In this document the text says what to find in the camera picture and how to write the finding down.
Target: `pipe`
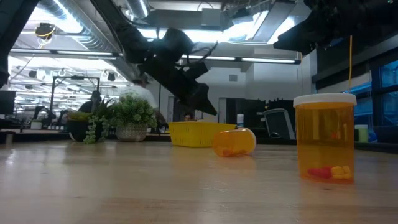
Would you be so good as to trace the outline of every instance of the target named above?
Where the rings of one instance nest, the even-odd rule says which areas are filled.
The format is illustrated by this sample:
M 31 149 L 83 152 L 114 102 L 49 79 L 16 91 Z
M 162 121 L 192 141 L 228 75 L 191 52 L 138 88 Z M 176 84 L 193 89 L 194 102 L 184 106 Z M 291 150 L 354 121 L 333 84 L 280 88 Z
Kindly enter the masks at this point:
M 150 8 L 147 0 L 126 0 L 126 2 L 134 18 L 143 19 L 149 15 Z
M 73 30 L 80 31 L 77 36 L 72 37 L 80 42 L 90 51 L 95 52 L 120 52 L 119 47 L 115 47 L 94 24 L 94 22 L 84 13 L 83 10 L 73 0 L 41 0 L 37 7 L 45 13 L 53 15 L 56 20 L 53 23 L 69 32 L 68 26 L 73 26 Z M 127 80 L 132 80 L 137 72 L 130 64 L 122 58 L 107 60 L 114 65 Z

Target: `chair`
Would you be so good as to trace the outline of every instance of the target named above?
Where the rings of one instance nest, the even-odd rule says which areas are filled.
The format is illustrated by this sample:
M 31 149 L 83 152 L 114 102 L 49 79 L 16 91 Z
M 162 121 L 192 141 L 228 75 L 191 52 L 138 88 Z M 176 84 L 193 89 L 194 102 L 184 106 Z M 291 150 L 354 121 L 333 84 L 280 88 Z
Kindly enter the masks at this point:
M 289 113 L 282 108 L 267 110 L 263 112 L 266 119 L 268 133 L 278 133 L 284 139 L 295 139 Z

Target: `wooden table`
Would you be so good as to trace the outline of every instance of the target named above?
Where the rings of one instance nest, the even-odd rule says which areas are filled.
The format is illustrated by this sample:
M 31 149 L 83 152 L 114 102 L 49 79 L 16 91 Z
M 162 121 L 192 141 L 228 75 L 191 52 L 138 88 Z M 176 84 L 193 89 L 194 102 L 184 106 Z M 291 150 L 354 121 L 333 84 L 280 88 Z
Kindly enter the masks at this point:
M 294 146 L 250 156 L 166 142 L 0 150 L 0 223 L 398 223 L 398 156 L 356 152 L 356 184 L 300 180 Z

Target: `plastic basket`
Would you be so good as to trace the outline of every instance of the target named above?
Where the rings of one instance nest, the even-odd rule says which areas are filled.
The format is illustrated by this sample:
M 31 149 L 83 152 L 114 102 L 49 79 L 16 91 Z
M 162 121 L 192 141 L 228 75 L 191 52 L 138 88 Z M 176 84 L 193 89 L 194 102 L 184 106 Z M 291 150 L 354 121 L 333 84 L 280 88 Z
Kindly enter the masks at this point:
M 235 124 L 207 122 L 169 123 L 173 146 L 211 147 L 214 135 L 220 131 L 234 130 Z

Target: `black planter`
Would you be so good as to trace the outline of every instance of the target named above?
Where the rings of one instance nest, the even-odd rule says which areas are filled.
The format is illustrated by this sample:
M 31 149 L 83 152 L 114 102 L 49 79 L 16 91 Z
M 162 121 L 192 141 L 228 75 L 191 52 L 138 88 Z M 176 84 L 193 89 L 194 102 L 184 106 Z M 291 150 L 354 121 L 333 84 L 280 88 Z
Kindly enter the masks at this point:
M 69 120 L 67 123 L 68 131 L 70 137 L 78 142 L 83 142 L 86 138 L 86 132 L 88 131 L 88 122 L 87 121 L 74 121 Z M 102 123 L 97 123 L 95 128 L 95 141 L 97 142 L 101 138 L 101 134 L 103 132 Z

